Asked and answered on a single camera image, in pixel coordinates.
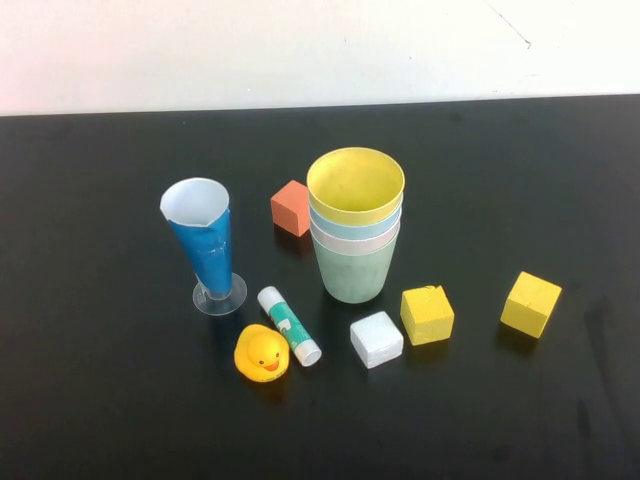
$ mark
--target white wall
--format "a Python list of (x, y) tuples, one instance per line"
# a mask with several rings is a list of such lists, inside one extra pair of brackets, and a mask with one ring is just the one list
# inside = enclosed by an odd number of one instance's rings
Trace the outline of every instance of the white wall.
[(638, 3), (0, 0), (0, 114), (640, 92)]

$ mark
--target glue stick label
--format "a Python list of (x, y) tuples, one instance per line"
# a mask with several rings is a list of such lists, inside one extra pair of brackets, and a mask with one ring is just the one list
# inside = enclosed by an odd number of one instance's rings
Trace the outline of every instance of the glue stick label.
[(269, 316), (278, 331), (287, 339), (291, 350), (295, 350), (305, 340), (311, 340), (298, 317), (286, 303), (281, 302), (271, 307)]

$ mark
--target cube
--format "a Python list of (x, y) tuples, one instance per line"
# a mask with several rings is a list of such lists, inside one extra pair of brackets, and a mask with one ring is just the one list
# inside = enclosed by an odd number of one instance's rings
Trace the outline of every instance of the cube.
[(367, 368), (374, 368), (400, 356), (404, 338), (385, 312), (378, 312), (351, 324), (351, 343)]
[(400, 317), (411, 345), (446, 340), (451, 336), (454, 313), (441, 286), (402, 292)]
[(521, 272), (507, 297), (500, 321), (540, 338), (561, 291), (553, 283)]
[(273, 223), (297, 237), (309, 230), (309, 194), (307, 187), (291, 180), (271, 197)]

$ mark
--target glue stick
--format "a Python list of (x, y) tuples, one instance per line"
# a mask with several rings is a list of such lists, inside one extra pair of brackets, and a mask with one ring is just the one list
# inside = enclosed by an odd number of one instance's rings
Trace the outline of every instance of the glue stick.
[(311, 339), (276, 287), (263, 288), (258, 294), (258, 303), (267, 312), (278, 331), (287, 339), (293, 354), (303, 367), (309, 367), (320, 360), (322, 351)]

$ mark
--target yellow rubber duck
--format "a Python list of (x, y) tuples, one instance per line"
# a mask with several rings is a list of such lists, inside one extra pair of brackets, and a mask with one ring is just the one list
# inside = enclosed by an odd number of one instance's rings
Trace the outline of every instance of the yellow rubber duck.
[(270, 382), (289, 367), (289, 345), (282, 335), (264, 325), (247, 326), (233, 353), (236, 368), (254, 382)]

